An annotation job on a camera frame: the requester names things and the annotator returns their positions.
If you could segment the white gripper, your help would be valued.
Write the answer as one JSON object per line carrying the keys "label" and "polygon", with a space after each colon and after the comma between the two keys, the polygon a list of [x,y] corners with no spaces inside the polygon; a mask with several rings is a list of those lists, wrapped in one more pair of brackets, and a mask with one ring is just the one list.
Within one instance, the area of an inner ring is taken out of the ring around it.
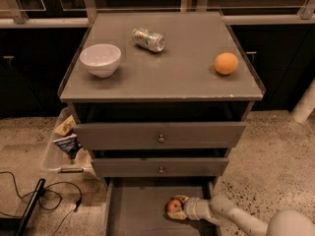
{"label": "white gripper", "polygon": [[209,203],[200,198],[188,198],[184,195],[176,195],[175,198],[184,203],[184,211],[167,212],[171,219],[185,220],[187,217],[191,220],[207,219],[209,216]]}

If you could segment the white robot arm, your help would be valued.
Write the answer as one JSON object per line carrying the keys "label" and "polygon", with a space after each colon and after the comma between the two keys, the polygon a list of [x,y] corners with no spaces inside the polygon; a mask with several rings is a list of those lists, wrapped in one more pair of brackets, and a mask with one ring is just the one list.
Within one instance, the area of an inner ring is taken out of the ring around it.
{"label": "white robot arm", "polygon": [[227,224],[244,236],[315,236],[314,87],[291,112],[253,112],[209,199],[177,197],[179,222]]}

